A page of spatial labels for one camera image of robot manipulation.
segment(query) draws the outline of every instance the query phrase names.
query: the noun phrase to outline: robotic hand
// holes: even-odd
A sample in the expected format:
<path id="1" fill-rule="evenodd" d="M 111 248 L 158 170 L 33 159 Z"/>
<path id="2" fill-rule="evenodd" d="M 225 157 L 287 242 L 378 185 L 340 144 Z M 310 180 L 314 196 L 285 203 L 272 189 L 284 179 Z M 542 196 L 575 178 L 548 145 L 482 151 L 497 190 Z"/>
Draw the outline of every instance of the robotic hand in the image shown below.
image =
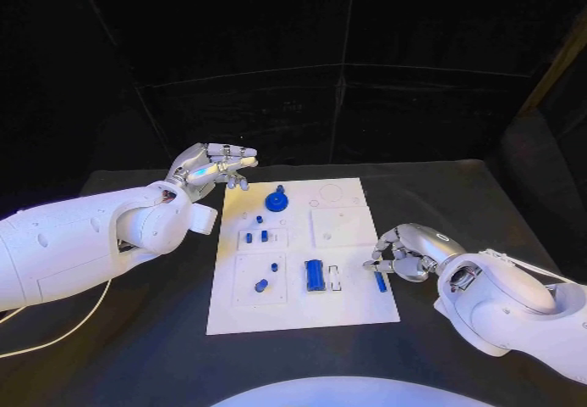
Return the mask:
<path id="1" fill-rule="evenodd" d="M 381 260 L 388 246 L 395 259 Z M 520 350 L 587 383 L 585 286 L 492 249 L 467 254 L 445 235 L 414 223 L 382 235 L 363 266 L 411 282 L 435 273 L 434 308 L 470 344 L 492 356 Z M 523 269 L 565 283 L 544 286 Z"/>
<path id="2" fill-rule="evenodd" d="M 209 234 L 216 210 L 195 203 L 215 182 L 246 190 L 236 173 L 255 150 L 196 144 L 164 181 L 21 210 L 0 221 L 0 310 L 81 293 L 171 252 L 187 230 Z"/>

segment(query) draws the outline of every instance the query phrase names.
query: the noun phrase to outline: blue object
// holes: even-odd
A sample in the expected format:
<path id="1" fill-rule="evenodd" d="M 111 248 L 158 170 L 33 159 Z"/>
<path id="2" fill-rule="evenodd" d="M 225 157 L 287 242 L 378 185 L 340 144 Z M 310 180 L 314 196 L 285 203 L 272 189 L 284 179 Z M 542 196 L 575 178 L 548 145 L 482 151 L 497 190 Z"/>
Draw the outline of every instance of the blue object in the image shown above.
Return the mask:
<path id="1" fill-rule="evenodd" d="M 388 291 L 388 287 L 385 286 L 385 280 L 382 279 L 382 273 L 379 271 L 375 272 L 375 280 L 379 286 L 379 291 L 385 293 Z"/>
<path id="2" fill-rule="evenodd" d="M 308 274 L 308 291 L 324 291 L 324 275 L 321 273 L 321 260 L 306 262 L 306 271 Z"/>
<path id="3" fill-rule="evenodd" d="M 262 279 L 255 285 L 254 285 L 254 291 L 258 293 L 262 293 L 264 289 L 267 288 L 268 283 L 267 280 Z"/>
<path id="4" fill-rule="evenodd" d="M 287 196 L 283 185 L 277 186 L 277 190 L 265 197 L 265 208 L 271 212 L 281 212 L 287 208 Z"/>

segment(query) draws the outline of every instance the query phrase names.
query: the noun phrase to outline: white board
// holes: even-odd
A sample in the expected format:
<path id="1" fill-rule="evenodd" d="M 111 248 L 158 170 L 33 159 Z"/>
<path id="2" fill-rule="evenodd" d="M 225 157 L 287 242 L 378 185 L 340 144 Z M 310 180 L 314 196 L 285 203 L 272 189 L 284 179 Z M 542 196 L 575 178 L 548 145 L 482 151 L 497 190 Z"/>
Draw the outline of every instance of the white board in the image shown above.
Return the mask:
<path id="1" fill-rule="evenodd" d="M 277 185 L 288 205 L 270 212 L 264 201 Z M 267 242 L 261 231 L 268 231 Z M 382 293 L 373 272 L 362 268 L 376 239 L 357 178 L 226 189 L 206 334 L 398 322 L 388 277 Z M 323 264 L 321 292 L 307 291 L 306 262 L 313 259 Z M 258 293 L 262 279 L 268 286 Z"/>

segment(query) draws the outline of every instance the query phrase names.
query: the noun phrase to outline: gray table surface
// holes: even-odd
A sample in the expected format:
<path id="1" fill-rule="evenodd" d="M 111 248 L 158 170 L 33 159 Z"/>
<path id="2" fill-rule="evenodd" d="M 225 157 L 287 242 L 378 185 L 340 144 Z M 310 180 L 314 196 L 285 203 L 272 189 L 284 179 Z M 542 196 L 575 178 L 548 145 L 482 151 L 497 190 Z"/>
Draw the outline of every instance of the gray table surface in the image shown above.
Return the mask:
<path id="1" fill-rule="evenodd" d="M 493 248 L 557 270 L 482 161 L 272 166 L 251 182 L 359 177 L 379 234 L 417 222 L 470 251 Z M 164 170 L 98 171 L 83 194 L 147 185 Z M 223 187 L 202 204 L 220 209 Z M 208 337 L 219 222 L 176 251 L 112 281 L 81 329 L 52 347 L 0 360 L 3 405 L 209 405 L 245 390 L 310 376 L 375 376 L 464 394 L 497 406 L 587 405 L 587 386 L 528 355 L 480 353 L 432 309 L 435 277 L 391 278 L 399 323 Z M 26 309 L 0 327 L 0 352 L 58 337 L 101 295 Z"/>

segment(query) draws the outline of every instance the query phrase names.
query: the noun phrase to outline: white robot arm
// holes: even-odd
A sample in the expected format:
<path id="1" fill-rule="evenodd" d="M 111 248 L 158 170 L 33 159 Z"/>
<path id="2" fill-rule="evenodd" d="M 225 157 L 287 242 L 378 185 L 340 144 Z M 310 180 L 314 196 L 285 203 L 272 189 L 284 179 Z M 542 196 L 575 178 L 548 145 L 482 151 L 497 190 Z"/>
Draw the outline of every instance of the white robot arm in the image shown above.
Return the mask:
<path id="1" fill-rule="evenodd" d="M 21 210 L 0 221 L 0 310 L 81 293 L 171 252 L 187 230 L 209 234 L 216 210 L 195 203 L 236 170 L 257 165 L 251 148 L 196 144 L 164 181 Z"/>
<path id="2" fill-rule="evenodd" d="M 379 260 L 391 245 L 394 260 Z M 411 282 L 438 274 L 434 308 L 486 354 L 512 349 L 587 384 L 587 287 L 487 249 L 467 254 L 434 229 L 404 224 L 388 231 L 368 270 L 395 272 Z M 531 270 L 565 283 L 544 286 Z"/>

